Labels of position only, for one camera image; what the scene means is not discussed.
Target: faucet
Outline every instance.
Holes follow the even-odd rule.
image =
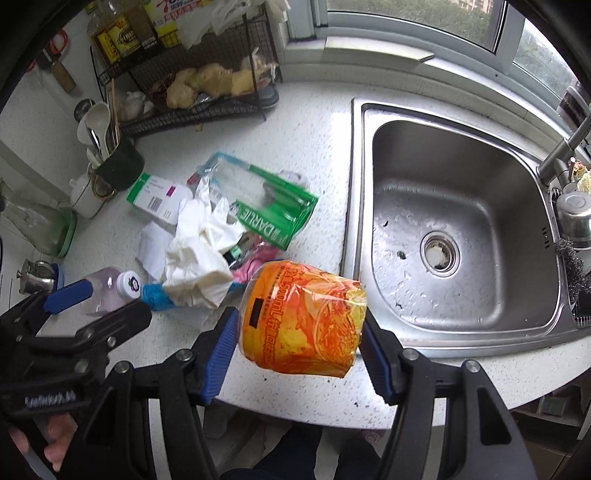
[[[558,142],[554,150],[538,166],[538,177],[545,185],[550,185],[550,182],[556,178],[562,188],[571,183],[572,164],[569,160],[574,156],[574,149],[589,135],[589,132],[591,132],[591,115],[569,139],[563,138]]]

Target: white speckled countertop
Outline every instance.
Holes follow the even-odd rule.
[[[267,122],[257,118],[206,124],[162,132],[140,139],[146,171],[185,181],[195,166],[217,150],[269,170],[299,171],[310,178],[320,200],[307,227],[292,242],[287,258],[338,273],[345,235],[348,199],[351,100],[363,97],[433,109],[479,128],[500,132],[508,141],[541,155],[515,132],[473,112],[410,93],[340,83],[288,83],[279,86],[279,105]],[[107,265],[145,273],[134,260],[138,234],[149,221],[120,194],[91,221],[81,219],[64,259],[66,281]],[[208,313],[178,309],[156,313],[151,326],[111,354],[136,367],[160,362],[190,346]],[[44,333],[72,334],[82,325],[66,314],[51,319]],[[591,338],[518,355],[482,358],[482,365],[509,408],[556,389],[591,366]],[[460,364],[462,359],[450,363]],[[258,368],[236,350],[219,398],[275,417],[349,428],[387,429],[395,408],[384,404],[372,388],[363,362],[344,379],[280,375]],[[434,424],[443,423],[443,403],[436,405]]]

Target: sink drain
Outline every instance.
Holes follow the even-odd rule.
[[[460,265],[460,251],[448,234],[431,232],[421,242],[421,260],[433,275],[449,277]]]

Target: floor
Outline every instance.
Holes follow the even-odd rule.
[[[218,404],[215,408],[206,410],[203,429],[214,463],[218,472],[222,474],[235,468],[251,468],[256,465],[273,450],[290,426],[291,422],[286,420],[260,416]],[[333,479],[340,447],[347,438],[355,433],[355,430],[324,428],[314,470],[317,480]],[[442,433],[443,429],[441,432],[438,429],[433,430],[431,450],[435,453],[437,448],[439,448],[439,452],[441,451]],[[389,432],[386,432],[375,445],[380,456],[384,451],[388,437]],[[438,466],[437,455],[430,455],[427,459],[423,480],[437,478]]]

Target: metal kettle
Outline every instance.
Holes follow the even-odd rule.
[[[36,291],[52,292],[57,287],[56,272],[43,260],[33,263],[26,259],[22,268],[17,271],[17,278],[21,281],[18,291],[23,295]]]

